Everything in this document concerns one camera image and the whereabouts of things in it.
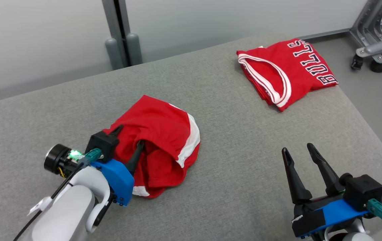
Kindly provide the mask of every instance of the black cable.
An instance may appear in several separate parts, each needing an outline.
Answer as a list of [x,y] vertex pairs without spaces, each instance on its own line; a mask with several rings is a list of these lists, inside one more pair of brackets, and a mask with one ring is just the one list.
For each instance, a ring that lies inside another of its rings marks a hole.
[[[81,166],[83,166],[84,163],[80,163],[76,168],[75,170],[69,175],[68,178],[66,178],[63,183],[57,188],[57,190],[55,191],[55,193],[53,193],[53,195],[51,196],[52,199],[54,199],[57,194],[63,189],[63,187],[71,180],[71,178],[77,174],[77,172],[81,169]],[[17,241],[20,236],[26,231],[26,229],[35,221],[35,219],[42,213],[41,210],[39,210],[30,220],[28,223],[26,223],[26,225],[23,227],[23,229],[20,230],[20,232],[18,233],[17,236],[15,236],[14,240],[13,241]]]

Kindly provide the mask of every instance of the yellow wire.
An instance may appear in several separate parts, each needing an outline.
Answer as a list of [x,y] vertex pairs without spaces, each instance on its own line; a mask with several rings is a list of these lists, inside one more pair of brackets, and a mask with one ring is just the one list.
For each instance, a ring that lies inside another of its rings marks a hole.
[[62,169],[59,167],[59,171],[60,171],[60,176],[62,176],[63,178],[65,178],[65,175],[63,174],[63,171]]

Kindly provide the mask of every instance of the camera lens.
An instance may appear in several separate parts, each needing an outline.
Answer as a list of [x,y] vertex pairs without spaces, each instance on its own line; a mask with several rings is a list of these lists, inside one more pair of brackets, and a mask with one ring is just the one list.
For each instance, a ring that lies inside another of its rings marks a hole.
[[53,146],[45,156],[44,168],[54,174],[59,174],[59,167],[63,169],[65,166],[69,165],[70,160],[68,155],[70,152],[71,149],[62,144]]

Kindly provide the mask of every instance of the folded red jersey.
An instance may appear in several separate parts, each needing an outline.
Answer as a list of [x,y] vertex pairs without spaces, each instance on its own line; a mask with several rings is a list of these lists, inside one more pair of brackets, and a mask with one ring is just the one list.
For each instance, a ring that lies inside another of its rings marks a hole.
[[115,160],[128,161],[139,140],[145,140],[134,173],[134,195],[155,198],[166,187],[182,183],[200,147],[200,131],[190,114],[167,102],[142,96],[103,131],[110,133],[119,125],[124,127],[118,134]]
[[284,111],[309,91],[338,84],[314,47],[298,38],[237,51],[243,72],[261,98]]

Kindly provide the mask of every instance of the gray table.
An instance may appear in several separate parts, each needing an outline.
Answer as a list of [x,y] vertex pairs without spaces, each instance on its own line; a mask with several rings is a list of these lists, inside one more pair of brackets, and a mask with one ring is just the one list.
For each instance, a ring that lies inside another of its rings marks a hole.
[[[339,87],[309,93],[280,113],[245,78],[235,51],[282,40],[246,38],[0,101],[0,240],[12,240],[29,209],[62,182],[43,169],[47,150],[57,143],[84,150],[91,134],[143,94],[195,117],[199,157],[182,185],[112,206],[91,240],[295,240],[281,148],[318,197],[325,187],[307,142],[339,175],[382,183],[382,143]],[[382,227],[365,223],[372,233]]]

